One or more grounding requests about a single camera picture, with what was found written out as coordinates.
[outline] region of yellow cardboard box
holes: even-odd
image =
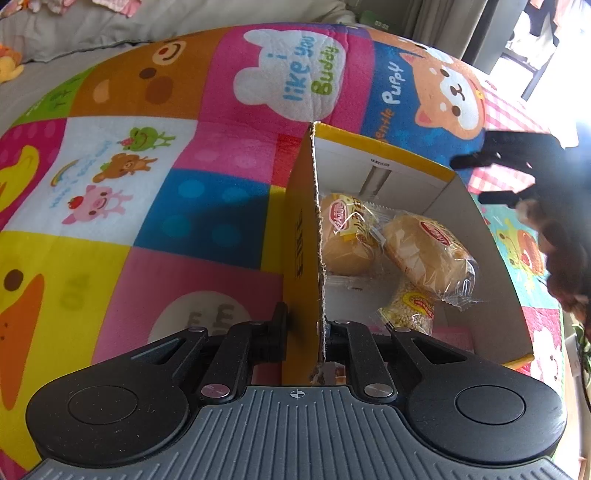
[[[460,312],[441,305],[436,325],[470,329],[475,352],[518,367],[533,359],[517,294],[493,237],[461,179],[406,150],[315,123],[304,137],[285,193],[283,297],[290,311],[283,384],[306,384],[323,360],[317,322],[362,321],[384,305],[397,278],[368,280],[361,290],[327,287],[320,254],[319,191],[375,195],[375,203],[433,218],[448,227],[479,266],[474,295]]]

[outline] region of snack package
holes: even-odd
[[[460,309],[473,302],[476,261],[447,228],[400,211],[381,232],[384,252],[419,290]]]
[[[388,330],[407,327],[426,335],[433,332],[433,302],[404,276],[389,305],[378,312]]]
[[[357,276],[370,272],[380,253],[370,230],[374,214],[360,200],[331,193],[320,202],[322,260],[333,275]]]

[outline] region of blue polka dot pattern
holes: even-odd
[[[205,185],[199,180],[185,180],[178,186],[178,194],[186,199],[196,199],[205,192]]]
[[[232,248],[241,242],[242,234],[240,233],[240,229],[235,225],[223,223],[213,227],[212,239],[220,247]]]
[[[174,168],[134,245],[258,270],[268,195],[264,183]]]
[[[226,203],[242,204],[248,201],[249,196],[246,190],[238,187],[230,187],[222,193],[222,199]]]
[[[175,238],[182,238],[191,233],[191,222],[184,215],[171,215],[162,222],[162,231]]]

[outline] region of stuffed animal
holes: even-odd
[[[15,79],[21,74],[25,68],[20,65],[21,59],[20,53],[0,44],[0,83]]]

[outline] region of gray ribbed plate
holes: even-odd
[[[448,460],[420,443],[396,410],[347,387],[248,387],[205,407],[183,438],[133,465],[89,469],[45,460],[28,480],[558,480],[542,458],[511,468]]]

